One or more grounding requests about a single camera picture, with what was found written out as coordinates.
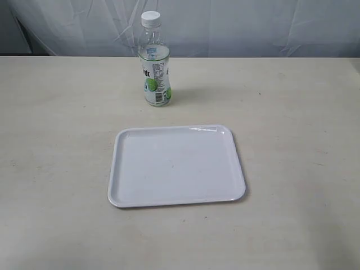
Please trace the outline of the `white backdrop curtain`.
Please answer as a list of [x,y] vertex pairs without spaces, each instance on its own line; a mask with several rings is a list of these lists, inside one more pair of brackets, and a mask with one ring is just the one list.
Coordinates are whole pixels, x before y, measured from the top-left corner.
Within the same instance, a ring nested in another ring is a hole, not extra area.
[[358,1],[2,1],[1,54],[136,56],[141,14],[173,57],[358,57]]

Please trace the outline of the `white rectangular plastic tray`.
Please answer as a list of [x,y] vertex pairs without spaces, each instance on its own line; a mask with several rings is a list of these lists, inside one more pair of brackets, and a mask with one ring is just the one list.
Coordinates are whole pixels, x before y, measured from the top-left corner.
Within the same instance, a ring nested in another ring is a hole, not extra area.
[[115,138],[107,196],[117,208],[229,202],[245,192],[223,125],[130,128]]

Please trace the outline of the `clear plastic drink bottle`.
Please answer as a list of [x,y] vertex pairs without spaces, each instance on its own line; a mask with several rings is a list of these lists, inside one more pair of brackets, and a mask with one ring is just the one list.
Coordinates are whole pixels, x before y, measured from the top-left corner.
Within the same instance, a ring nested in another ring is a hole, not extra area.
[[152,106],[164,106],[172,97],[169,80],[170,49],[162,39],[161,18],[157,11],[141,15],[143,32],[138,39],[138,56],[144,76],[146,101]]

